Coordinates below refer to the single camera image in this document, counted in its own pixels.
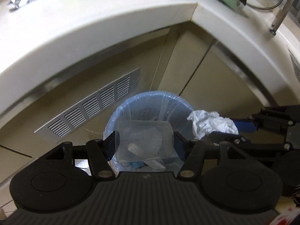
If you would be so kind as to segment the clear plastic cup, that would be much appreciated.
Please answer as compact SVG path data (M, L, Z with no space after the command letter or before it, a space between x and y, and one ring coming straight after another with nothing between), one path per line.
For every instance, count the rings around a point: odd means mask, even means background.
M115 134L119 163L164 159L175 152L173 129L167 121L118 120Z

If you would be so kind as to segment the white green carton box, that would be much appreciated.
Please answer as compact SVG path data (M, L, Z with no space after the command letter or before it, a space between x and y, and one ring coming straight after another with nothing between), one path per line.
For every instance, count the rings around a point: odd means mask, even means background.
M163 172L166 170L166 167L161 159L145 160L144 163L154 171Z

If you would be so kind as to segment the grey cabinet vent grille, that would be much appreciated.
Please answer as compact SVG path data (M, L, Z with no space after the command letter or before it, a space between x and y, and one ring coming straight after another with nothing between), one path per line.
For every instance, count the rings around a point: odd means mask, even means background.
M137 88L139 73L140 68L136 68L96 90L43 124L34 133L55 143L60 141L117 101L131 94Z

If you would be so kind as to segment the blue lined trash bin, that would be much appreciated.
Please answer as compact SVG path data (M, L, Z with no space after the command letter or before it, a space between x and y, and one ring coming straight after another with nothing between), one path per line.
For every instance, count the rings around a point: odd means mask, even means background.
M149 120L168 121L173 131L179 132L187 140L194 139L192 124L187 120L194 108L183 98L166 91L147 91L134 95L125 100L110 117L103 133L106 139L114 130L117 120ZM178 156L162 160L166 172L173 172L176 176L183 162ZM130 163L118 163L116 155L110 161L112 168L118 174L126 172L154 172L147 165L135 169Z

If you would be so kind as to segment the blue plastic glove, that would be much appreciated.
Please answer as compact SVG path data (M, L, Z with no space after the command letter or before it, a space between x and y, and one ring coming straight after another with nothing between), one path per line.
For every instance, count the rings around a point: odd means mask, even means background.
M130 164L135 169L140 169L145 166L145 163L142 161L133 161L133 162L130 162Z

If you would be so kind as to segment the steel dish rack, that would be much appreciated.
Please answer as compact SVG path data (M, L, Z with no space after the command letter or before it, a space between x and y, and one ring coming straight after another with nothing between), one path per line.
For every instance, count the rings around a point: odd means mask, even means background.
M288 15L288 12L290 11L294 1L295 0L287 0L284 7L276 15L276 18L274 19L273 23L271 24L271 29L269 30L269 32L273 36L276 35L277 30L279 29L279 27L283 23L284 19ZM297 21L299 22L299 1L297 3L297 6L298 6L298 8L295 8L297 10L297 14L295 17L296 17Z

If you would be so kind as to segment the steel sink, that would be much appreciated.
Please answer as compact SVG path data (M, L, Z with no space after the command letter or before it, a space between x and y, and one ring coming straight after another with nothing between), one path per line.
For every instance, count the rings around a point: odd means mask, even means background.
M300 82L300 63L297 60L297 58L295 57L295 55L292 53L292 51L290 49L288 49L288 51L289 51L291 61L293 64L294 73L296 75L297 80Z

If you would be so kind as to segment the white plastic bag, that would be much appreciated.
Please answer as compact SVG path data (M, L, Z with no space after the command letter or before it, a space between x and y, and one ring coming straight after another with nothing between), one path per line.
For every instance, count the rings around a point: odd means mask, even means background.
M187 120L192 122L193 135L197 140L201 140L204 136L212 132L239 134L234 121L230 118L220 116L216 111L195 110L190 113Z

